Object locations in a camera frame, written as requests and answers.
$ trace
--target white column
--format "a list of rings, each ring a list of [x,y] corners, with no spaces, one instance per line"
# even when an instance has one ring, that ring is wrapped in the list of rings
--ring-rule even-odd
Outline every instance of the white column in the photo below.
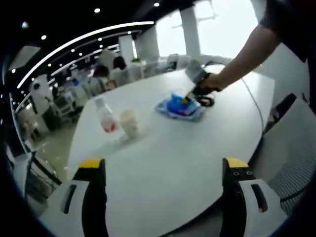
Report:
[[[184,38],[186,41],[187,55],[197,59],[201,52],[198,41],[198,25],[194,14],[194,8],[190,7],[180,12]]]
[[[130,65],[134,58],[132,41],[132,35],[121,36],[118,38],[120,52],[127,65]]]

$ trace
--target white cup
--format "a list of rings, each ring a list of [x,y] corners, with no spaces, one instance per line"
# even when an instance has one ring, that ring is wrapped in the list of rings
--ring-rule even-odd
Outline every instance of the white cup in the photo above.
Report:
[[[133,110],[123,111],[118,120],[123,131],[129,138],[135,138],[138,135],[138,122]]]

